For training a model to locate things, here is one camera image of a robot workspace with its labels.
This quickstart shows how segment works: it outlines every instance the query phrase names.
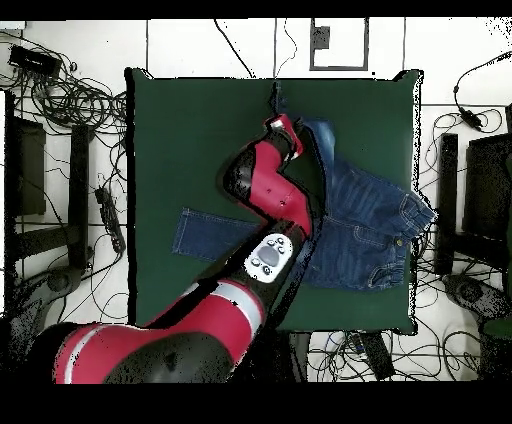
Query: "black stand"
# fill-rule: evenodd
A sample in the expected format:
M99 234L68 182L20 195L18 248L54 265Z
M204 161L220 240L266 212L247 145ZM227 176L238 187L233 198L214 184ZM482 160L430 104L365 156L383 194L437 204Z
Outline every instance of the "black stand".
M509 135L489 137L486 143L502 143L504 137L510 138ZM468 156L471 154L471 145L468 148ZM456 233L456 203L457 203L457 155L458 155L458 138L456 134L444 134L441 139L441 156L439 163L439 182L438 182L438 232L435 238L435 253L434 253L434 273L437 275L451 274L453 267L454 253L459 252L472 258L477 258L493 268L505 271L508 267L509 254L507 248L507 242L505 234L501 239L489 238L484 236L475 235L472 233L464 232L462 234ZM468 171L467 171L468 184L472 184L471 181L483 178L480 170L475 171L470 166L468 158ZM499 190L497 187L488 186L487 190ZM481 212L485 203L485 197L488 193L481 193L480 198L474 199L475 202L482 202L478 208ZM508 193L505 193L503 197L509 197L508 202L510 203L510 188ZM466 208L465 208L465 222L464 227L468 228L471 224L475 227L474 222L477 222L475 218L472 221L469 220L468 211L472 210L474 204L468 205L468 199L466 197Z
M29 278L12 290L14 299L9 299L9 304L14 317L11 320L10 351L18 361L25 357L35 336L44 329L51 304L78 288L93 253L88 247L89 132L85 125L72 129L69 223L16 234L14 238L15 261L62 246L68 247L69 259L68 266L43 272L39 278Z

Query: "cloth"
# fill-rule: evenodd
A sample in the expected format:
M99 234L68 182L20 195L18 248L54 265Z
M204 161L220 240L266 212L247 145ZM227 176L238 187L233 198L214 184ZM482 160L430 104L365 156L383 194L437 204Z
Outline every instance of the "cloth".
M329 122L305 120L304 125L318 146L326 178L326 216L304 281L366 291L403 284L407 246L434 212L413 192L335 155ZM184 208L172 252L215 261L257 228L255 223Z

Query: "cable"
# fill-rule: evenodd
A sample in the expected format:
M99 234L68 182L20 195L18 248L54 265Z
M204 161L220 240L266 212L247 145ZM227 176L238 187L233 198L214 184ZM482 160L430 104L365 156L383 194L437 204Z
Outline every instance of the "cable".
M455 87L453 87L453 98L455 100L455 104L457 105L457 108L459 109L460 116L463 119L466 124L468 124L471 128L476 129L477 131L481 131L482 127L482 121L478 117L478 114L474 114L470 110L464 109L462 106L459 105L459 102L457 100L457 93L459 92L459 84L466 75L468 75L470 72L476 71L477 69L480 69L484 66L492 65L494 63L500 62L505 59L509 59L512 56L512 51L508 51L505 53L502 53L495 58L481 64L478 66L475 66L474 68L471 68L470 70L464 72L461 77L457 80L457 83L455 84Z
M292 56L288 56L288 58L283 62L281 63L281 66L279 66L279 70L277 71L277 74L276 74L276 78L279 76L279 72L281 72L281 68L286 64L286 62L288 62L289 60L293 60L295 59L295 54L297 53L297 43L295 42L295 40L290 36L290 34L288 34L288 30L286 29L286 24L288 22L288 18L286 18L284 20L284 32L285 34L288 36L288 38L291 40L291 42L293 43L293 45L295 46L295 50L293 51L293 55Z
M222 29L220 28L219 24L217 23L217 19L214 19L213 22L215 23L215 26L217 27L217 29L219 30L219 32L222 34L222 36L224 37L224 39L227 41L227 43L229 44L229 47L231 47L231 50L233 51L233 53L235 53L236 57L238 58L238 60L240 61L240 63L244 66L245 70L247 71L247 73L249 74L249 76L251 78L255 78L255 76L253 75L253 73L249 70L249 68L247 67L247 65L245 64L245 62L242 60L242 58L240 57L240 55L238 54L238 52L235 50L235 48L233 47L233 45L231 44L231 41L229 41L229 38L228 36L226 35L226 33L224 31L222 31Z
M450 366L450 364L448 363L448 357L446 356L446 343L448 342L448 340L450 338L452 338L453 336L457 335L457 334L464 334L466 336L469 336L471 337L472 339L474 339L475 341L477 341L478 343L480 343L480 339L475 337L473 334L471 333L468 333L467 331L454 331L450 334L448 334L444 339L443 339L443 344L442 344L442 351L443 351L443 357L444 357L444 364L445 364L445 367L446 367L446 370L448 371L448 374L450 375L450 377L452 378L453 381L457 381L457 379L455 378L455 376L453 375L452 373L452 369L454 369L453 367ZM471 366L468 366L467 364L463 363L464 365L466 365L468 368L472 369Z
M105 237L105 236L107 236L107 235L108 235L108 234L103 234L103 235L99 236L99 237L96 239L96 241L95 241L95 243L94 243L94 247L93 247L93 251L94 251L94 252L96 252L96 245L97 245L98 241L99 241L101 238L103 238L103 237ZM69 316L70 316L71 314L73 314L73 313L74 313L78 308L80 308L80 306L82 306L82 305L85 303L85 301L86 301L87 299L89 299L89 297L91 297L91 296L93 295L93 293L98 289L98 287L101 285L101 283L103 283L103 280L106 278L106 276L108 275L108 273L110 272L110 270L112 269L112 267L113 267L114 265L116 265L116 264L121 260L121 258L122 258L122 255L117 255L116 259L115 259L115 260L114 260L110 265L108 265L108 266L106 266L106 267L104 267L104 268L102 268L102 269L100 269L100 270L98 270L98 271L96 271L96 272L91 272L91 274L90 274L90 275L88 275L87 277L83 277L83 278L81 279L81 281L85 281L85 280L87 280L87 279L89 279L89 278L90 278L90 279L91 279L91 281L92 281L92 277L93 277L94 275L97 275L97 274L99 274L100 272L102 272L102 271L104 271L104 270L107 270L107 272L105 273L105 275L103 276L103 278L101 279L101 281L96 285L96 287L92 288L92 286L91 286L91 293L89 293L89 295L88 295L85 299L83 299L83 300L82 300L82 301L81 301L81 302L80 302L80 303L79 303L79 304L78 304L78 305L77 305L77 306L76 306L76 307L75 307L75 308L74 308L74 309L73 309L69 314L67 314L67 315L66 315L66 317L63 319L63 321L65 321L66 319L68 319L68 318L69 318Z
M107 314L105 314L105 309L106 309L107 305L110 303L110 301L111 301L114 297L119 296L119 295L122 295L122 294L124 294L125 296L130 296L128 293L124 293L124 292L114 293L114 294L113 294L112 296L110 296L110 297L109 297L109 299L105 302L105 306L103 307L103 309L101 309L100 322L102 322L102 321L101 321L101 319L103 318L103 315L107 315ZM122 317L111 317L110 315L107 315L107 316L108 316L108 317L110 317L110 318L112 318L112 319L124 319L124 318L126 318L128 315L124 315L124 316L122 316Z
M64 296L64 304L62 305L62 309L60 311L59 317L57 318L57 324L62 321L62 315L64 315L64 311L66 310L66 306L68 304L68 297Z

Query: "jeans pocket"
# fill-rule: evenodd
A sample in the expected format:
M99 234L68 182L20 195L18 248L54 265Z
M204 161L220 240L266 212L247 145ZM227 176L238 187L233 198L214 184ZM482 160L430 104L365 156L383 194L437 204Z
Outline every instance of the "jeans pocket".
M360 225L326 218L304 275L313 286L372 291L389 286L393 238Z
M354 238L361 243L367 243L376 247L386 247L389 243L389 236L368 227L356 226L354 228Z
M172 252L216 261L253 234L259 224L239 221L183 208L172 244Z

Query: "power cord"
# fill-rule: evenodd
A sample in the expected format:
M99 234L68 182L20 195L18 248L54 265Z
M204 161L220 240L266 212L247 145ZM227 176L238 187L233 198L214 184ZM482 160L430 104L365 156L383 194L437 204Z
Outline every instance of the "power cord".
M459 84L460 84L462 78L464 78L470 72L476 71L477 69L480 69L484 66L493 65L494 63L500 62L505 59L509 59L511 56L512 56L512 51L508 51L508 52L505 52L505 53L502 53L502 54L496 56L495 58L493 58L481 65L471 68L469 71L466 71L462 74L462 76L458 79L457 83L455 84L455 87L453 87L453 98L455 100L455 104L457 105L457 108L459 109L460 117L471 128L473 128L477 131L482 131L482 121L478 117L479 114L474 114L469 109L464 109L462 106L459 105L459 102L457 100L457 93L459 92Z
M279 70L277 71L277 74L276 74L276 78L279 76L279 72L281 72L281 68L286 64L286 62L288 62L289 60L293 60L295 59L295 55L297 54L297 43L295 42L295 40L290 36L290 34L288 34L288 30L286 29L286 24L288 23L288 18L286 18L284 20L284 32L285 34L288 36L288 38L291 40L291 42L293 43L293 45L295 46L295 50L293 52L293 55L292 56L288 56L288 58L283 62L281 63L281 66L279 66Z
M222 36L224 37L224 39L226 40L226 42L229 44L229 47L231 47L231 50L233 51L233 53L235 53L236 57L238 58L238 60L240 61L240 63L244 66L245 70L247 71L247 73L249 74L249 76L251 78L256 78L255 75L249 70L249 68L247 67L247 65L245 64L245 62L242 60L242 58L240 57L240 55L238 54L238 52L235 50L235 48L233 47L233 44L231 44L231 41L229 41L229 38L228 36L226 35L226 33L221 29L221 27L219 26L218 22L217 22L217 19L214 19L213 22L215 23L215 27L217 28L217 30L222 34Z

